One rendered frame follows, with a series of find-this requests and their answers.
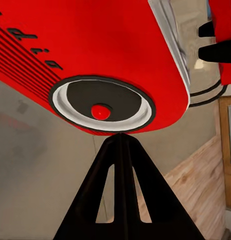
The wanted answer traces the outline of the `radio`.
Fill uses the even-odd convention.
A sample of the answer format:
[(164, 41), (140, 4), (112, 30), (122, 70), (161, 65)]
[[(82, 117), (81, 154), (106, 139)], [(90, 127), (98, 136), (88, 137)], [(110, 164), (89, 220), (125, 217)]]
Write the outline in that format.
[[(231, 40), (231, 0), (208, 0), (216, 44)], [(170, 0), (0, 0), (0, 80), (97, 136), (166, 128), (219, 99), (220, 79), (190, 94), (190, 68)], [(190, 97), (222, 85), (213, 98)]]

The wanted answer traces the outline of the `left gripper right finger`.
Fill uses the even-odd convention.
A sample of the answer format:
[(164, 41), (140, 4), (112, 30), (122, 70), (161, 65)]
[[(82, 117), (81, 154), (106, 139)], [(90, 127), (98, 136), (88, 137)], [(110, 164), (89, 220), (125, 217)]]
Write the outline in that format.
[[(129, 240), (205, 240), (140, 141), (121, 133)], [(151, 223), (141, 220), (133, 168)]]

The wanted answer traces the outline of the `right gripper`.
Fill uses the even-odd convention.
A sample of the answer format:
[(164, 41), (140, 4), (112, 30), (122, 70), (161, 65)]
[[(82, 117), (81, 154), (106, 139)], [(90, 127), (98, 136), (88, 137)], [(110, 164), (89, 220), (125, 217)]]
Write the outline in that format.
[[(198, 36), (215, 37), (212, 20), (198, 28)], [(231, 40), (199, 48), (198, 58), (207, 62), (231, 63)]]

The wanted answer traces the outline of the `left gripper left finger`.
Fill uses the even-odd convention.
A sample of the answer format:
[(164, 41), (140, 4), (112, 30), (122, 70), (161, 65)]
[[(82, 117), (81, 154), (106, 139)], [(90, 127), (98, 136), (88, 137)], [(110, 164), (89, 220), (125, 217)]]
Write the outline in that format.
[[(114, 164), (114, 221), (96, 223)], [(106, 138), (53, 240), (129, 240), (121, 133)]]

